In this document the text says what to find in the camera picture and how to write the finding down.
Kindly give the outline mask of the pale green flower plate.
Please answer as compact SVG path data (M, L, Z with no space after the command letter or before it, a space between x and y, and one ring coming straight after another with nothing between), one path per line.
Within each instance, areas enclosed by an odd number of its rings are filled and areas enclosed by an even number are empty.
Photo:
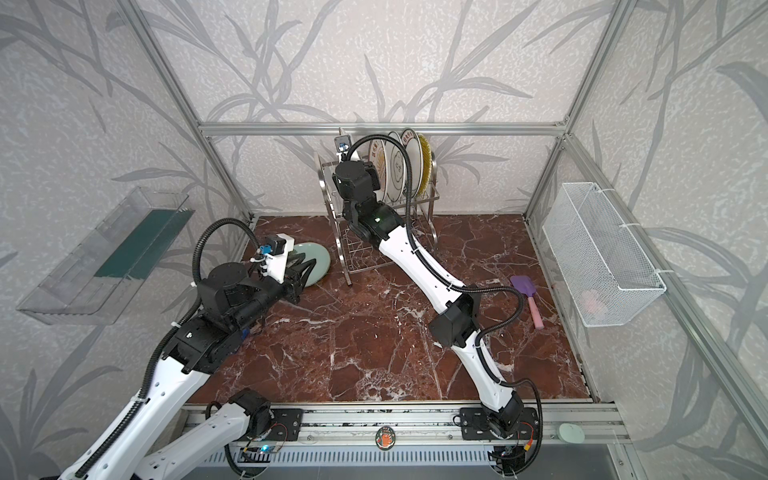
M293 250L303 253L306 261L315 260L315 265L307 279L307 287L318 283L330 270L331 256L325 246L315 242L305 242L295 244Z

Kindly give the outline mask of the orange sunburst plate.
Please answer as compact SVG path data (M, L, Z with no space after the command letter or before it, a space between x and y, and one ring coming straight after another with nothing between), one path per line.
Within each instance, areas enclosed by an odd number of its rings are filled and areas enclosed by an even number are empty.
M372 140L368 153L369 161L376 169L380 188L376 191L377 199L383 201L387 190L387 152L386 143L382 140Z
M362 157L357 149L350 148L347 152L346 159L348 161L361 161Z

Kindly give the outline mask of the white plate thin teal rim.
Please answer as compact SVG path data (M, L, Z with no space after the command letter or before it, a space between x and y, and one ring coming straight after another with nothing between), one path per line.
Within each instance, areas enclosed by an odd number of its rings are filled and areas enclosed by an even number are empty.
M387 142L387 146L389 147L389 173L387 175L385 197L389 204L395 205L400 203L403 197L405 165L404 158L400 152L400 148L402 147L400 135L395 131L390 131L388 136L392 139L392 142Z

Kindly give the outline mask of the white plate dark green rim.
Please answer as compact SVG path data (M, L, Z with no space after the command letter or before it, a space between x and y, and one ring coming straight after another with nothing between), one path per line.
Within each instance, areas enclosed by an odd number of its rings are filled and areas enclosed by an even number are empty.
M411 197L415 198L420 189L423 175L423 149L419 135L413 129L405 129L401 135L403 146L411 165Z

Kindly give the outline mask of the yellow woven pattern plate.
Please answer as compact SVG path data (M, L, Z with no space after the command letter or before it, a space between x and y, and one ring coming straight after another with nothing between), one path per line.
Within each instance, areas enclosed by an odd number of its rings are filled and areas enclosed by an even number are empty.
M424 195L427 190L433 168L432 168L432 151L427 138L423 134L419 133L418 139L419 139L421 151L422 151L422 174L421 174L421 180L420 180L419 188L417 191L417 195L421 196L421 195Z

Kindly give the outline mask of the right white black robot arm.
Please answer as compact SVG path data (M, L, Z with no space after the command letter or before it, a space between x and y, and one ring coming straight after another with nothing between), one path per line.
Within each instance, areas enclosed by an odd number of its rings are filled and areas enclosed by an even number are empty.
M511 286L466 286L421 246L412 231L410 212L400 215L377 199L375 191L380 183L373 164L353 158L359 147L374 140L392 144L403 155L407 153L399 141L382 134L368 135L356 142L348 135L334 139L339 163L333 172L333 184L343 200L342 216L362 241L399 266L431 302L437 317L429 323L430 332L442 347L459 357L478 391L490 430L496 437L507 439L523 413L524 403L517 392L522 382L504 379L493 362L485 337L521 316L524 296ZM481 296L501 292L517 299L515 311L507 320L481 328L477 320Z

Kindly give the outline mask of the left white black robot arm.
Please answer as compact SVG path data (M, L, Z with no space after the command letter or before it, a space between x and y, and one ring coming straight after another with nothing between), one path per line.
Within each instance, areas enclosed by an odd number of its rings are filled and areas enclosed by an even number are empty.
M248 264L227 262L201 271L203 250L220 228L232 225L255 247ZM207 420L158 452L152 445L187 400L242 345L281 300L298 303L317 261L295 252L285 234L260 243L248 224L215 221L193 250L196 299L152 352L141 386L64 479L180 479L207 456L242 437L263 437L274 420L269 400L244 389Z

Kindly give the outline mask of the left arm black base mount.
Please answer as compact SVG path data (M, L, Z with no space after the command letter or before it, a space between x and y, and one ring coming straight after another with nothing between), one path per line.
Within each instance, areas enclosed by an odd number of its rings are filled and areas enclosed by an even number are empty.
M257 413L248 436L257 441L297 441L303 414L300 408L278 408Z

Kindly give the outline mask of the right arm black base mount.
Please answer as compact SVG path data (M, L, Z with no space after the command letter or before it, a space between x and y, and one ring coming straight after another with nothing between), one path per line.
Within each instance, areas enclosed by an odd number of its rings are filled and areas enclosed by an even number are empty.
M453 417L453 423L460 428L463 440L534 443L539 438L540 420L537 410L532 407L525 407L518 420L506 429L482 407L461 408Z

